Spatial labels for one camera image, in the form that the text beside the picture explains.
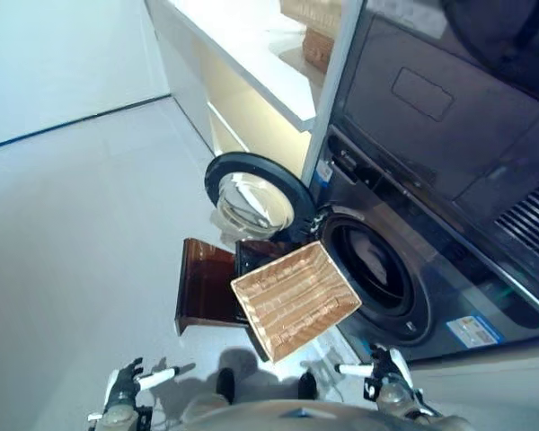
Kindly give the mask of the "right white-backed robot hand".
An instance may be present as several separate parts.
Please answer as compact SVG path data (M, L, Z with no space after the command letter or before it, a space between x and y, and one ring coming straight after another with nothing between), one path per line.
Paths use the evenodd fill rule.
M414 386L410 369L402 353L393 347L370 344L370 362L360 365L336 364L338 374L361 377L363 398L377 402L385 386L396 384L404 390L409 399L413 398Z

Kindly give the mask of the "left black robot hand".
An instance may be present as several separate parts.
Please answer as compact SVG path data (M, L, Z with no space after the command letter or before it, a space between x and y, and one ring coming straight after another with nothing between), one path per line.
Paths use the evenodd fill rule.
M136 397L142 391L149 391L154 387L172 380L179 374L177 366L166 367L162 371L143 374L143 358L137 357L120 369L110 374L107 387L104 409L116 405L136 406Z

